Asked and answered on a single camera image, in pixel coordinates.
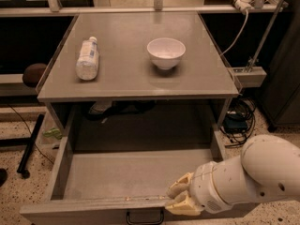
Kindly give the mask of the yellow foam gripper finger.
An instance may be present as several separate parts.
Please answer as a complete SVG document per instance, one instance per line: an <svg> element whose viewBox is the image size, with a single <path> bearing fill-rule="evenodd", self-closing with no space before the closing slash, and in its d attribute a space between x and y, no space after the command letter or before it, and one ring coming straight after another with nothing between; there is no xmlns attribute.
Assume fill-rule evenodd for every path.
<svg viewBox="0 0 300 225"><path fill-rule="evenodd" d="M187 172L182 177L177 179L172 185L169 186L167 190L167 195L170 198L174 199L182 192L188 190L192 176L193 172Z"/></svg>
<svg viewBox="0 0 300 225"><path fill-rule="evenodd" d="M188 192L181 192L167 202L165 209L177 216L198 216L202 212L201 207L195 203Z"/></svg>

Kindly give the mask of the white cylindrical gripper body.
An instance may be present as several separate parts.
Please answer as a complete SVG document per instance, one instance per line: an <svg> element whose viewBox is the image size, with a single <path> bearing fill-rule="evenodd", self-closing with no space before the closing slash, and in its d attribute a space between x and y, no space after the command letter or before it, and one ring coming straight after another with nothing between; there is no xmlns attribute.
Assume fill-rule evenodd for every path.
<svg viewBox="0 0 300 225"><path fill-rule="evenodd" d="M213 169L216 162L210 161L196 169L189 185L190 196L203 210L216 214L231 210L233 207L218 195L213 181Z"/></svg>

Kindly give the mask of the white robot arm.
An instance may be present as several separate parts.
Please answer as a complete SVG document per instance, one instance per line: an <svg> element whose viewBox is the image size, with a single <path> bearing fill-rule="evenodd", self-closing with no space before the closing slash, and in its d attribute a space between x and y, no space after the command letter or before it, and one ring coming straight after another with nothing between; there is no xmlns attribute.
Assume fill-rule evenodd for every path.
<svg viewBox="0 0 300 225"><path fill-rule="evenodd" d="M300 200L300 149L273 135L249 139L236 157L210 161L168 189L174 215L217 214L241 203Z"/></svg>

